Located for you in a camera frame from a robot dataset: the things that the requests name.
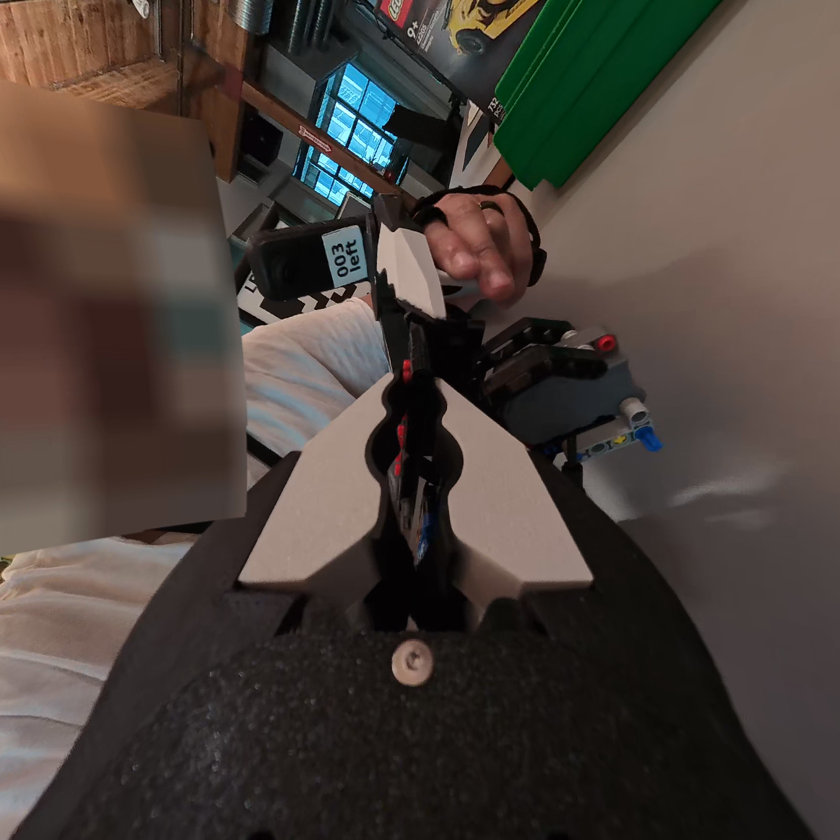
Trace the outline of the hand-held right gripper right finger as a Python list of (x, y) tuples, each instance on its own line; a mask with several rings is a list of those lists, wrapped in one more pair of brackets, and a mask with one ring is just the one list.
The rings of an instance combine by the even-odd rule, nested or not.
[(441, 379), (442, 426), (463, 461), (448, 492), (455, 588), (475, 613), (530, 592), (583, 589), (593, 574), (525, 445)]

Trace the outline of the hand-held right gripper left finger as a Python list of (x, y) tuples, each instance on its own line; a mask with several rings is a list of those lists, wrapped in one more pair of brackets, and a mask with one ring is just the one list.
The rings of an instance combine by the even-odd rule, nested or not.
[(238, 574), (246, 589), (318, 598), (342, 612), (381, 579), (373, 540), (388, 491), (369, 465), (387, 374), (310, 439)]

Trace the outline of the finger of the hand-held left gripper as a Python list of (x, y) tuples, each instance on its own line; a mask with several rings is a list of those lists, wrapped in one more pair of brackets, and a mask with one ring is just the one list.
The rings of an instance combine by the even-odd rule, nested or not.
[(407, 227), (380, 227), (377, 269), (385, 272), (395, 297), (436, 320), (446, 320), (447, 310), (438, 269), (424, 233)]

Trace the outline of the lego truck with flame panels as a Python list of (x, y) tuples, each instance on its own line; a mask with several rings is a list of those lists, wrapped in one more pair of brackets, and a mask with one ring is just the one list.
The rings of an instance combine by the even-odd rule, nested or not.
[(385, 579), (455, 588), (447, 498), (463, 461), (442, 426), (437, 379), (524, 444), (538, 472), (563, 454), (563, 471), (579, 478), (581, 460), (609, 451), (615, 437), (621, 445), (661, 447), (646, 395), (616, 336), (604, 329), (523, 318), (482, 342), (483, 323), (466, 316), (436, 320), (403, 301), (381, 301), (374, 312), (399, 379), (386, 390), (386, 423), (370, 443), (371, 456), (385, 457), (397, 482), (374, 543)]

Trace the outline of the lego box with yellow car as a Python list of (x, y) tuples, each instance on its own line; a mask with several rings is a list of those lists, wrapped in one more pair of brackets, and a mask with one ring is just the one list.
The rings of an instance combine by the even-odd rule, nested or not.
[(544, 1), (380, 1), (375, 15), (436, 78), (500, 124), (499, 80)]

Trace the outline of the person's left hand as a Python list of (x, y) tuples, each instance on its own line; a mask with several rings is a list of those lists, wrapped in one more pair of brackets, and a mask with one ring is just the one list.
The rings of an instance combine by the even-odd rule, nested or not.
[(534, 245), (528, 217), (517, 198), (448, 193), (436, 201), (437, 218), (424, 234), (434, 262), (453, 279), (475, 280), (474, 301), (510, 308), (529, 288)]

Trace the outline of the black white marker sign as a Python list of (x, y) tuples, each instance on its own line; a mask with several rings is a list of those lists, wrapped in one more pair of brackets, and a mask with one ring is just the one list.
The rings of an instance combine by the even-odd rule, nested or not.
[(371, 292), (371, 283), (365, 281), (287, 301), (269, 300), (257, 288), (246, 259), (242, 259), (234, 270), (234, 281), (243, 333), (302, 313), (324, 310), (352, 298), (363, 298)]

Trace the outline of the window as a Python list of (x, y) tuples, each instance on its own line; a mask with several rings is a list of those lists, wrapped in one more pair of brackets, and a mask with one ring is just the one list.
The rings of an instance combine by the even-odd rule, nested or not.
[[(368, 164), (378, 175), (392, 165), (396, 137), (384, 130), (396, 101), (353, 63), (347, 63), (317, 86), (309, 119), (331, 141)], [(294, 176), (331, 205), (354, 194), (371, 198), (373, 188), (307, 141), (302, 141)]]

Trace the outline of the green board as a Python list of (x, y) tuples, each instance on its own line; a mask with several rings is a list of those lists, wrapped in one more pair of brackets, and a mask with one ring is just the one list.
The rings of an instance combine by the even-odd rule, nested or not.
[(527, 189), (566, 183), (719, 1), (549, 1), (495, 88), (494, 143)]

